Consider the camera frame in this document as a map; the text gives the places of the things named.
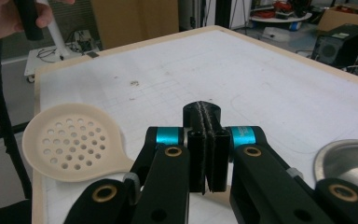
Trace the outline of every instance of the white tabletop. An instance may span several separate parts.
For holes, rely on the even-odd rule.
[[[358,138],[358,77],[223,28],[100,55],[40,70],[36,102],[42,111],[72,102],[100,107],[119,124],[133,160],[149,126],[182,126],[183,106],[195,101],[219,105],[223,127],[260,126],[312,187],[318,150]],[[35,173],[34,203],[42,206],[34,206],[34,222],[62,222],[93,181],[64,183]],[[229,208],[199,196],[191,197],[190,208],[189,223],[236,223]]]

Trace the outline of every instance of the floor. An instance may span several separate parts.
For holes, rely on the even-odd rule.
[[[267,42],[282,49],[295,53],[310,54],[316,42],[316,25],[303,23],[295,32],[290,32],[290,41],[277,42],[262,36],[264,27],[239,29],[237,32]],[[29,121],[34,114],[34,84],[29,83],[23,75],[25,59],[14,60],[3,65],[4,92],[7,108],[13,125]],[[18,145],[21,148],[21,133],[17,135]],[[29,175],[30,166],[26,164]],[[23,199],[20,181],[14,172],[5,147],[0,140],[0,207]]]

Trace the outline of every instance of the metal bowl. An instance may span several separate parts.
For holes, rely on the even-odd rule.
[[[323,147],[314,163],[316,181],[340,178],[358,186],[358,140],[341,140]]]

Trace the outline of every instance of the human hand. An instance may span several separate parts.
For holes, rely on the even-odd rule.
[[[66,4],[73,4],[75,2],[75,0],[57,1]],[[36,25],[39,28],[48,26],[53,19],[51,8],[47,5],[36,3],[36,10],[39,15],[36,19]],[[19,12],[13,0],[0,0],[0,38],[21,31],[23,31],[23,26],[21,24]]]

